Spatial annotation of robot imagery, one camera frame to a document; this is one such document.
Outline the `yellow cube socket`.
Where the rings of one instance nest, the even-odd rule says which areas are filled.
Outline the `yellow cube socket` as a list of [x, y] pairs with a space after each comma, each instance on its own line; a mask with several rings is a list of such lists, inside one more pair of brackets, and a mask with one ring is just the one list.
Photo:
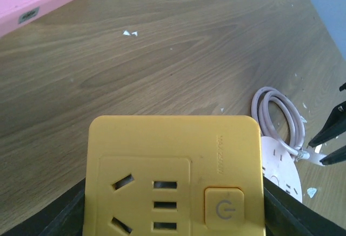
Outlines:
[[265, 235], [261, 137], [248, 116], [100, 116], [84, 235]]

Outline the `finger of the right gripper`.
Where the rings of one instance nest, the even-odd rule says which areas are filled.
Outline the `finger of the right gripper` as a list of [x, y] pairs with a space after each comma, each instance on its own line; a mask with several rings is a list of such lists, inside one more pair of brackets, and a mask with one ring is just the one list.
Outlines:
[[340, 163], [346, 160], [346, 146], [341, 147], [340, 149], [330, 153], [320, 160], [322, 165], [333, 165]]
[[345, 132], [345, 101], [335, 106], [322, 129], [315, 135], [308, 145], [316, 147]]

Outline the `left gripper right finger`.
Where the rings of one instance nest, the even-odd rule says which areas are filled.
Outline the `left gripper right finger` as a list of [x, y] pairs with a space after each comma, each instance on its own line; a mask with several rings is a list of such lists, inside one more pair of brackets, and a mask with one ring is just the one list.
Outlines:
[[263, 178], [265, 228], [267, 235], [345, 235], [345, 229], [322, 217]]

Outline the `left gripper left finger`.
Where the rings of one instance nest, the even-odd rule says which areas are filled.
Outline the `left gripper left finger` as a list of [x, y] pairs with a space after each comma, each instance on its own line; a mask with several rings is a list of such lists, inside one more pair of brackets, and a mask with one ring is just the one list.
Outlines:
[[1, 235], [82, 235], [85, 179]]

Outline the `round pink socket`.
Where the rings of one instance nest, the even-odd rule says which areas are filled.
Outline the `round pink socket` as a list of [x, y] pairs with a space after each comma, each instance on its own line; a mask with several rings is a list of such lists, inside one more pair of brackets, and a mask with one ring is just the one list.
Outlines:
[[291, 197], [302, 203], [302, 186], [291, 155], [275, 139], [262, 136], [263, 175]]

